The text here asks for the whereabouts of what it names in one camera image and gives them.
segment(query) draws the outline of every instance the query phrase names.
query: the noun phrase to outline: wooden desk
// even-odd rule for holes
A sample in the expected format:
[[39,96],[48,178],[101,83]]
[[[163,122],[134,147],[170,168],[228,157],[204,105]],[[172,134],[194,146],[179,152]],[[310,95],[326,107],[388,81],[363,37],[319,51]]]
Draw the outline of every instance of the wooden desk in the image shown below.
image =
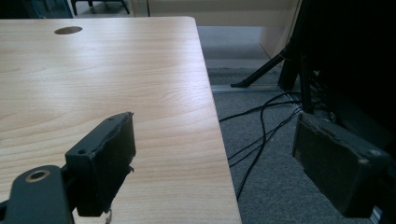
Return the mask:
[[[83,29],[54,33],[67,26]],[[194,19],[0,21],[1,202],[125,111],[137,154],[112,223],[241,222]]]

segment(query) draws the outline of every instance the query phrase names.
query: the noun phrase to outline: cable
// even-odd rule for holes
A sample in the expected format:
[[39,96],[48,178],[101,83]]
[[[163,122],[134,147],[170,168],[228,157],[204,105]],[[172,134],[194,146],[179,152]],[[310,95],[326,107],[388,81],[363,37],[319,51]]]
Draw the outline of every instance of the cable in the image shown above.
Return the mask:
[[[293,113],[286,119],[284,119],[282,122],[280,122],[273,130],[269,131],[267,134],[271,133],[270,137],[268,139],[265,140],[265,142],[268,142],[272,136],[281,128],[283,127],[285,124],[287,124],[289,121],[291,121],[291,119],[294,117],[294,115],[298,114],[302,109],[301,108],[296,108]],[[238,152],[236,152],[235,154],[233,154],[229,159],[233,158],[234,156],[236,156],[237,154],[239,154],[240,152],[242,152],[243,150],[253,146],[255,143],[257,143],[259,140],[263,139],[263,136],[260,137],[258,140],[254,141],[252,144],[248,145],[247,147],[244,147],[242,149],[240,149]],[[247,158],[249,155],[251,155],[251,153],[253,153],[254,151],[256,151],[258,147],[255,147],[253,150],[251,150],[248,154],[246,154],[243,158],[239,159],[238,161],[234,162],[233,164],[230,165],[230,168],[235,166],[237,163],[239,163],[240,161],[244,160],[245,158]]]
[[[263,120],[264,109],[265,109],[271,102],[273,102],[274,100],[276,100],[277,98],[279,98],[279,97],[281,97],[281,96],[283,96],[283,95],[285,95],[285,94],[286,94],[286,93],[282,93],[282,94],[280,94],[280,95],[278,95],[278,96],[276,96],[276,97],[270,99],[269,101],[267,101],[267,102],[262,106],[262,109],[261,109],[261,111],[260,111],[260,122],[261,122],[261,125],[262,125],[262,134],[263,134],[262,140],[263,140],[263,141],[262,141],[262,144],[261,144],[261,146],[260,146],[259,152],[256,154],[256,157],[254,158],[253,163],[250,164],[250,166],[249,166],[248,169],[247,169],[247,172],[245,173],[245,175],[244,175],[244,177],[243,177],[243,179],[242,179],[242,182],[241,182],[241,184],[240,184],[240,186],[239,186],[239,189],[238,189],[238,191],[237,191],[237,193],[236,193],[236,200],[239,200],[239,197],[240,197],[240,195],[241,195],[242,189],[243,189],[244,186],[245,186],[245,183],[246,183],[246,181],[247,181],[247,179],[248,179],[248,176],[250,175],[250,172],[251,172],[251,170],[253,169],[254,165],[255,165],[255,164],[257,163],[257,161],[259,160],[259,157],[260,157],[260,155],[262,154],[262,152],[263,152],[263,150],[264,150],[265,143],[267,142],[267,141],[266,141],[265,124],[264,124],[264,120]],[[298,112],[301,111],[301,108],[297,108],[297,109],[294,110],[294,112],[296,112],[296,111],[298,111]]]
[[[287,95],[287,94],[298,94],[298,95],[300,95],[301,93],[300,93],[300,92],[294,92],[294,91],[291,91],[291,92],[284,92],[284,93],[282,93],[282,94],[276,96],[275,98],[277,99],[278,97],[281,97],[281,96]],[[300,102],[301,102],[301,101],[287,101],[287,102],[282,102],[282,103],[269,104],[269,105],[266,105],[266,106],[269,107],[269,106],[274,106],[274,105],[299,104]],[[252,108],[252,109],[249,109],[249,110],[247,110],[247,111],[245,111],[245,112],[242,112],[242,113],[239,113],[239,114],[235,114],[235,115],[231,115],[231,116],[229,116],[229,117],[220,119],[219,122],[222,123],[223,121],[228,120],[228,119],[234,119],[234,118],[237,118],[237,117],[241,117],[241,116],[244,116],[244,115],[247,115],[247,114],[250,114],[250,113],[259,111],[259,110],[262,109],[262,107],[263,107],[263,105],[260,105],[260,106],[254,107],[254,108]]]

